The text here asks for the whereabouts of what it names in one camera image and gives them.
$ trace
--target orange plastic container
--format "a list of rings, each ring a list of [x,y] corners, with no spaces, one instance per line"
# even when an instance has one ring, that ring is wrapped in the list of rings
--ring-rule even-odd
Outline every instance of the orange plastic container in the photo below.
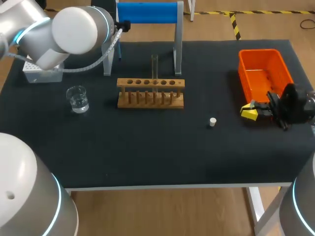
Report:
[[[241,50],[239,58],[238,73],[248,103],[269,102],[268,91],[281,96],[285,86],[293,83],[278,50]]]

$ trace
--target wooden floor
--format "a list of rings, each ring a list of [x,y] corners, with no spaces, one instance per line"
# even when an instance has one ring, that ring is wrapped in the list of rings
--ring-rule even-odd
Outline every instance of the wooden floor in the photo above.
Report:
[[[89,0],[48,0],[48,8],[55,9],[86,4]],[[196,11],[314,9],[313,0],[196,0]],[[289,39],[315,86],[315,29],[300,28],[300,22],[308,18],[315,20],[313,15],[255,14],[237,15],[236,21],[242,40]],[[132,25],[122,41],[171,41],[173,36],[173,25]],[[184,40],[235,40],[235,35],[229,17],[196,15],[194,22],[185,17]],[[0,62],[0,88],[11,63],[11,59]],[[260,192],[267,208],[278,190],[264,187]],[[80,217],[79,236],[253,235],[241,188],[78,192],[74,199]],[[278,234],[275,229],[269,235]]]

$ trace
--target black table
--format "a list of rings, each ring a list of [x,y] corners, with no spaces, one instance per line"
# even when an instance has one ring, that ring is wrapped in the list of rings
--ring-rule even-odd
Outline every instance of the black table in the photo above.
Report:
[[[65,188],[291,182],[314,150],[308,124],[284,132],[273,123],[240,117],[246,104],[238,77],[241,49],[275,48],[295,81],[312,89],[289,41],[184,42],[183,110],[117,109],[121,78],[150,78],[159,54],[159,78],[174,78],[172,43],[122,43],[112,76],[102,66],[64,74],[55,84],[28,84],[14,61],[0,95],[0,132],[26,142]],[[66,67],[99,53],[71,57]],[[71,112],[67,88],[87,89],[89,110]],[[214,128],[209,118],[218,121]]]

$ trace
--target yellow black tape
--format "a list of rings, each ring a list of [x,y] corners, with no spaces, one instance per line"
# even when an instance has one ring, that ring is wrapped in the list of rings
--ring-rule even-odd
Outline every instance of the yellow black tape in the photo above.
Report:
[[[197,11],[195,15],[229,15],[229,14],[315,14],[315,11]]]
[[[240,40],[241,38],[241,34],[240,34],[240,30],[238,29],[238,26],[236,24],[236,18],[235,18],[235,14],[230,14],[230,20],[234,29],[234,34],[236,37],[236,40]]]
[[[49,8],[47,8],[47,9],[45,9],[45,11],[47,11],[47,12],[60,12],[61,10],[56,10],[56,9],[49,9]]]

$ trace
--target test tube rack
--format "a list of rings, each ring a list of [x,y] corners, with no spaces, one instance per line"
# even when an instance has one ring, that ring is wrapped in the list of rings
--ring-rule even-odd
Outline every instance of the test tube rack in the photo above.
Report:
[[[121,88],[118,108],[183,109],[185,80],[182,79],[131,79],[118,78],[117,87]],[[150,89],[140,92],[126,89]]]

